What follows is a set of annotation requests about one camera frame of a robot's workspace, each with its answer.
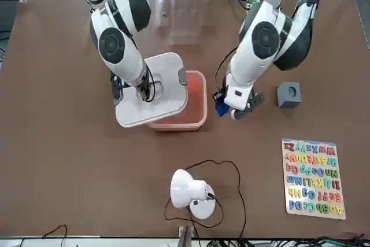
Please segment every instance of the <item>gray block with hole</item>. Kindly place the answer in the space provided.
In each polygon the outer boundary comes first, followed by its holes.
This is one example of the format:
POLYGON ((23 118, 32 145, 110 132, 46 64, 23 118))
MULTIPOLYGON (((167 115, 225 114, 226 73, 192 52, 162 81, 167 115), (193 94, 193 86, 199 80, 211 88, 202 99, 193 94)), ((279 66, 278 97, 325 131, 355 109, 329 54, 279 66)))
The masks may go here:
POLYGON ((298 82, 283 82, 277 90, 279 108, 295 108, 302 102, 298 82))

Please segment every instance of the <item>table surface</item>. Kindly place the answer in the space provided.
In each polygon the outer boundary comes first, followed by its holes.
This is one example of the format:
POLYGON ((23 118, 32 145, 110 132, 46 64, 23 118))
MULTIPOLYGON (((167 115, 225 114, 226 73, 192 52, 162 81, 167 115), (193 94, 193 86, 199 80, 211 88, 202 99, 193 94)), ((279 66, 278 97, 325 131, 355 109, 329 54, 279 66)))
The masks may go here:
MULTIPOLYGON (((174 171, 205 159, 232 160, 246 201, 244 237, 352 237, 370 233, 370 54, 356 4, 321 0, 311 51, 289 72, 270 67, 256 91, 266 100, 241 121, 219 118, 211 93, 218 63, 237 44, 244 11, 236 0, 151 0, 150 27, 135 40, 144 57, 180 54, 207 79, 208 119, 197 132, 118 125, 108 69, 88 31, 85 0, 20 4, 0 71, 0 235, 41 235, 67 224, 72 235, 175 236, 188 224, 164 219, 174 171), (303 103, 277 107, 276 89, 300 82, 303 103), (346 220, 288 215, 281 139, 335 142, 346 220)), ((295 0, 285 0, 291 13, 295 0)), ((230 165, 191 170, 212 185, 223 223, 201 237, 237 237, 243 223, 230 165)), ((170 206, 169 217, 187 217, 170 206)), ((217 210, 206 221, 219 220, 217 210)))

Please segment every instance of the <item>blue object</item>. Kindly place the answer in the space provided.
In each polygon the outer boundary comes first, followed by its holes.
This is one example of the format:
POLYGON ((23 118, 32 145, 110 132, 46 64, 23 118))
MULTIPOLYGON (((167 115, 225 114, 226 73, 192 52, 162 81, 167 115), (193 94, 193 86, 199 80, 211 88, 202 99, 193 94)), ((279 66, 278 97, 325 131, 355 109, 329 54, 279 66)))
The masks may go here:
POLYGON ((215 106, 217 113, 219 114, 220 117, 224 116, 229 112, 230 106, 228 106, 225 102, 223 101, 217 101, 215 106))

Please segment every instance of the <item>plastic bin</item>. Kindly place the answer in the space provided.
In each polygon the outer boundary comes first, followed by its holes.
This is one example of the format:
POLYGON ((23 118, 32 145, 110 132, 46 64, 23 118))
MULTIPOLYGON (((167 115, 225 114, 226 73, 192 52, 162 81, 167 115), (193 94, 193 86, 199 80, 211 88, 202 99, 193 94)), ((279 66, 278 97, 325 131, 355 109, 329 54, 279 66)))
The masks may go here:
POLYGON ((186 71, 188 102, 182 112, 149 123, 159 131, 192 131, 199 129, 207 119, 207 86, 204 75, 198 71, 186 71))

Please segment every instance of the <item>white lamp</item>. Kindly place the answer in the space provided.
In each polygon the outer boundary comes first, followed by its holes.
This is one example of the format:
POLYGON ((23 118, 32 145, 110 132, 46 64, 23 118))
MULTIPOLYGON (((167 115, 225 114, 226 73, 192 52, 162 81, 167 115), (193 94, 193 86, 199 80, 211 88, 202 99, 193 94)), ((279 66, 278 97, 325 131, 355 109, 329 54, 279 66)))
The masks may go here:
POLYGON ((175 208, 190 205, 191 213, 198 219, 209 218, 216 206, 213 189, 204 180, 195 180, 185 170, 177 170, 171 180, 171 201, 175 208))

